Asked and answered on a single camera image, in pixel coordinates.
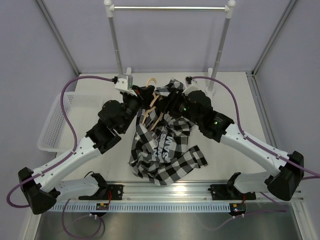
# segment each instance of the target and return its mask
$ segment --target checkered cloth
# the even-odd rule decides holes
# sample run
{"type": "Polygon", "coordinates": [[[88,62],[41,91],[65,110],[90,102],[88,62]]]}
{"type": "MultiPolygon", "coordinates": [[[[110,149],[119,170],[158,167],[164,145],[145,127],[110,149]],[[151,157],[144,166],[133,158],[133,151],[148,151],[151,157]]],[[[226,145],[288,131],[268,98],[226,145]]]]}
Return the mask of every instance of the checkered cloth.
{"type": "MultiPolygon", "coordinates": [[[[164,87],[158,87],[157,95],[168,96],[172,91],[183,90],[184,85],[172,79],[164,87]]],[[[188,138],[194,124],[184,117],[172,118],[164,114],[153,131],[149,131],[158,119],[160,112],[152,111],[142,124],[145,110],[137,114],[136,133],[132,143],[129,165],[137,177],[149,180],[156,185],[169,185],[194,168],[208,163],[198,146],[188,149],[188,138]]]]}

